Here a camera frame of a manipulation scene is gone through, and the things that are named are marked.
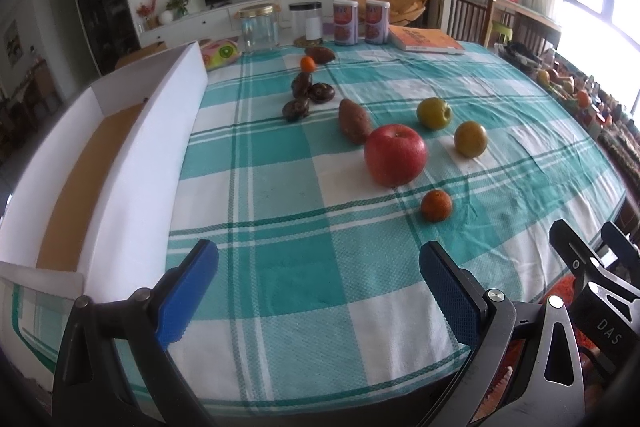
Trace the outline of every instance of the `gold jar lid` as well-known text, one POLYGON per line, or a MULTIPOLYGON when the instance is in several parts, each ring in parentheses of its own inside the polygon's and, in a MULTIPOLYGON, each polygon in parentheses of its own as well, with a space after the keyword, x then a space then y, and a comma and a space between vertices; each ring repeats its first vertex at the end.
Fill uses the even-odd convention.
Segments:
POLYGON ((251 17, 259 17, 260 15, 269 15, 275 12, 275 6, 273 4, 256 4, 254 6, 247 6, 238 10, 238 16, 241 19, 249 19, 251 17))

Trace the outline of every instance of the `white plant pot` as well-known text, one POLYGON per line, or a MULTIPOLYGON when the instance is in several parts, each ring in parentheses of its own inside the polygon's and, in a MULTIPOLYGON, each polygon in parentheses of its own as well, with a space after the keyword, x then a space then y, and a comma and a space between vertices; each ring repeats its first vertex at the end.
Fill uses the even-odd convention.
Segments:
POLYGON ((169 10, 164 10, 159 16, 158 16, 158 22, 161 23, 161 25, 165 25, 165 24, 171 24, 174 21, 174 14, 172 12, 170 12, 169 10))

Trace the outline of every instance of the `black jar lid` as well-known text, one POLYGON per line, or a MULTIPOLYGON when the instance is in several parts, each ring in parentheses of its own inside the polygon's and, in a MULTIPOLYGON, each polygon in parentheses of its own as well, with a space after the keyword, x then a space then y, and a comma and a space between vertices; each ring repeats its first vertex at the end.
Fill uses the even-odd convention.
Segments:
POLYGON ((311 2, 295 2, 289 5, 289 9, 292 12, 295 11, 306 11, 306 10, 315 10, 318 8, 322 8, 322 3, 320 1, 311 1, 311 2))

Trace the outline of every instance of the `green and white tablecloth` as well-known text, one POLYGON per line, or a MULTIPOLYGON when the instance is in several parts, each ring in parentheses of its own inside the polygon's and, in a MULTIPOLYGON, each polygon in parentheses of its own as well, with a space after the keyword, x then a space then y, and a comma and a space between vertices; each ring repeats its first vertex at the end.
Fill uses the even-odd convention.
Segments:
MULTIPOLYGON (((551 223, 563 217, 593 238, 617 212, 623 185, 581 127, 500 58, 465 48, 453 56, 336 47, 337 59, 314 74, 336 97, 298 123, 281 110, 299 49, 245 55, 210 73, 178 184, 167 268, 199 238, 220 250, 217 276, 170 347, 212 413, 334 409, 442 377, 467 350, 420 277, 423 243, 440 241, 482 285, 529 301, 564 271, 548 245, 551 223), (453 109, 445 130, 417 123, 415 108, 429 96, 453 109), (395 190, 375 185, 362 147, 338 129, 343 98, 364 105, 377 126, 420 133, 430 152, 423 174, 395 190), (474 160, 453 147, 465 120, 482 123, 490 138, 474 160), (432 188, 454 202, 437 224, 418 212, 432 188)), ((42 328, 27 322, 37 337, 42 328)))

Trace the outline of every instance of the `can label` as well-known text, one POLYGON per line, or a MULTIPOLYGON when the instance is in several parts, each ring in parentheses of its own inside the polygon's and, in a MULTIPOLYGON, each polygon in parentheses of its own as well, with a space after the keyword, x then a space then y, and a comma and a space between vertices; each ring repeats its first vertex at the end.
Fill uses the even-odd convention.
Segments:
POLYGON ((334 43, 353 46, 358 43, 358 7, 334 4, 334 43))
POLYGON ((367 3, 364 37, 369 44, 385 44, 389 35, 389 8, 367 3))

